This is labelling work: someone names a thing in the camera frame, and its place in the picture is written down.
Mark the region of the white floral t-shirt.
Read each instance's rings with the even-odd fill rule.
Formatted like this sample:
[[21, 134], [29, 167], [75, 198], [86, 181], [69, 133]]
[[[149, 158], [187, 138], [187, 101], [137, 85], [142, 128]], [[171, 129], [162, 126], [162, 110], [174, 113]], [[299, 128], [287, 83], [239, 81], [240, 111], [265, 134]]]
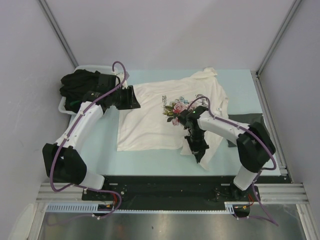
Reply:
[[195, 162], [178, 116], [203, 106], [228, 117], [229, 98], [217, 75], [212, 67], [190, 73], [148, 71], [146, 80], [133, 86], [140, 108], [119, 113], [117, 151], [179, 150]]

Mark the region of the white plastic basket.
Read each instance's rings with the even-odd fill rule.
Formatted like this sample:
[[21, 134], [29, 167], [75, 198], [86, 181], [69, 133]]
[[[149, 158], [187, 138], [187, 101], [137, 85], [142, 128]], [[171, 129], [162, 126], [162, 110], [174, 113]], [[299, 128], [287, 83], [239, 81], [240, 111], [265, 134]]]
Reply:
[[[102, 74], [109, 74], [109, 75], [116, 75], [116, 73], [123, 72], [123, 70], [117, 69], [117, 67], [114, 67], [114, 70], [112, 66], [108, 65], [79, 65], [75, 68], [76, 70], [87, 70], [89, 72], [95, 72], [98, 71]], [[60, 113], [68, 114], [68, 115], [76, 115], [76, 112], [73, 112], [71, 110], [66, 109], [66, 97], [62, 97], [60, 100], [60, 103], [58, 105], [58, 110]]]

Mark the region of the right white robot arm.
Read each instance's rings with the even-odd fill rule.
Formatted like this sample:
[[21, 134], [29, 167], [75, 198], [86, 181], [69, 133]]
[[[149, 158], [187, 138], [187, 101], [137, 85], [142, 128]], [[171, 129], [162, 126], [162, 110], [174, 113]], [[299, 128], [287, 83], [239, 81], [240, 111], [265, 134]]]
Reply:
[[204, 106], [198, 106], [192, 111], [183, 110], [178, 115], [178, 120], [188, 130], [185, 139], [197, 163], [201, 162], [210, 148], [205, 140], [205, 132], [217, 134], [236, 145], [241, 167], [233, 179], [230, 194], [237, 201], [248, 196], [248, 188], [262, 171], [277, 168], [274, 158], [276, 148], [259, 122], [236, 122], [215, 115]]

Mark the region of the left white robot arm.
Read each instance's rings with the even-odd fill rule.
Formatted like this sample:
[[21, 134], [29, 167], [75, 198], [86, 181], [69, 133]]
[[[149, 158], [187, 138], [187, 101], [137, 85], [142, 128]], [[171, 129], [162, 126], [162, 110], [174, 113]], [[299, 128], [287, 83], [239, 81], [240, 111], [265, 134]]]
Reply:
[[128, 74], [120, 78], [101, 73], [97, 84], [84, 94], [79, 110], [67, 130], [55, 143], [46, 143], [42, 149], [45, 170], [53, 191], [55, 182], [64, 182], [84, 189], [92, 189], [100, 200], [110, 196], [111, 188], [105, 177], [88, 169], [80, 155], [86, 137], [110, 107], [119, 111], [139, 109], [134, 88], [127, 85]]

